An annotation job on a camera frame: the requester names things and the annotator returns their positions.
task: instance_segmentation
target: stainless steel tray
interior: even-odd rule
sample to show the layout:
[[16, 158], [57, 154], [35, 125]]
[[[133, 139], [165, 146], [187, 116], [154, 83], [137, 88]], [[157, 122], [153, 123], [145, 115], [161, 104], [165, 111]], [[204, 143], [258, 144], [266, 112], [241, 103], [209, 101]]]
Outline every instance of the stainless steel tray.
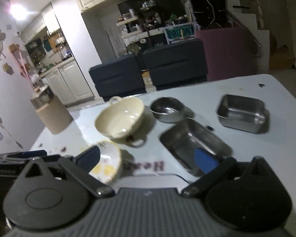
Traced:
[[159, 139], [182, 166], [194, 176], [204, 175], [194, 162], [196, 148], [204, 148], [218, 156], [230, 157], [232, 153], [231, 148], [217, 135], [192, 118], [180, 121], [161, 134]]
[[258, 133], [266, 121], [264, 102], [258, 99], [227, 94], [222, 97], [217, 116], [223, 126]]

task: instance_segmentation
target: kitchen counter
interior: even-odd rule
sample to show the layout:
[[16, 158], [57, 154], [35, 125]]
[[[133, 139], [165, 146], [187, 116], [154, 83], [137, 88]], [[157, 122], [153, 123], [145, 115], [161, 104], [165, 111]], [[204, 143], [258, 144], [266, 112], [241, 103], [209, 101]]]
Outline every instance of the kitchen counter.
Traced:
[[67, 63], [74, 61], [74, 57], [70, 57], [69, 59], [66, 59], [65, 61], [60, 62], [59, 64], [55, 65], [54, 67], [52, 67], [51, 69], [45, 71], [44, 73], [41, 73], [39, 75], [40, 78], [44, 78], [47, 75], [49, 75], [50, 73], [54, 72], [56, 69], [60, 68], [61, 66], [66, 65]]
[[[221, 97], [227, 93], [262, 100], [270, 114], [268, 131], [252, 134], [223, 127], [215, 111]], [[214, 133], [232, 148], [232, 156], [238, 161], [251, 161], [254, 156], [263, 156], [291, 196], [293, 212], [286, 227], [296, 228], [296, 99], [280, 82], [271, 75], [262, 74], [138, 96], [146, 105], [143, 125], [133, 135], [138, 141], [132, 145], [117, 144], [122, 150], [124, 161], [132, 161], [132, 174], [174, 173], [188, 181], [195, 181], [197, 178], [190, 175], [159, 141], [159, 136], [171, 128], [172, 124], [155, 120], [149, 111], [149, 105], [162, 96], [181, 100], [195, 113], [196, 121], [214, 128]], [[91, 145], [107, 140], [94, 128], [94, 120], [109, 105], [105, 103], [72, 112], [75, 121], [66, 130], [52, 135], [45, 128], [32, 150], [44, 149], [48, 154], [76, 156]]]

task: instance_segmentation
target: ceiling light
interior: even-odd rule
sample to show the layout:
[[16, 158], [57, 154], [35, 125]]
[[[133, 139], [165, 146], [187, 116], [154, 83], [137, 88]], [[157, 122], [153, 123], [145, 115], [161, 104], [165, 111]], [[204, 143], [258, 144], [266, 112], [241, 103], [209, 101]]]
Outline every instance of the ceiling light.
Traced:
[[19, 4], [12, 4], [10, 13], [16, 20], [24, 20], [30, 13]]

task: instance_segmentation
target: bottle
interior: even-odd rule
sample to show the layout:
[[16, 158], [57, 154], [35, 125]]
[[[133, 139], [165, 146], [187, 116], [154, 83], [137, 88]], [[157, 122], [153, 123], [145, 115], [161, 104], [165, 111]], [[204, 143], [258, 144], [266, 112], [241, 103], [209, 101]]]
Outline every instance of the bottle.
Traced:
[[155, 13], [155, 20], [158, 22], [158, 24], [162, 23], [162, 20], [157, 12]]

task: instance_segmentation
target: pink sofa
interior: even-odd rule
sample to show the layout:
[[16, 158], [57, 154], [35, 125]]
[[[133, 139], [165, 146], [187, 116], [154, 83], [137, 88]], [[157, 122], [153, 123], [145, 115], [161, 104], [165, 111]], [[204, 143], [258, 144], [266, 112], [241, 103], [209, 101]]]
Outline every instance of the pink sofa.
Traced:
[[207, 80], [221, 80], [257, 73], [257, 44], [246, 27], [200, 30], [207, 61]]

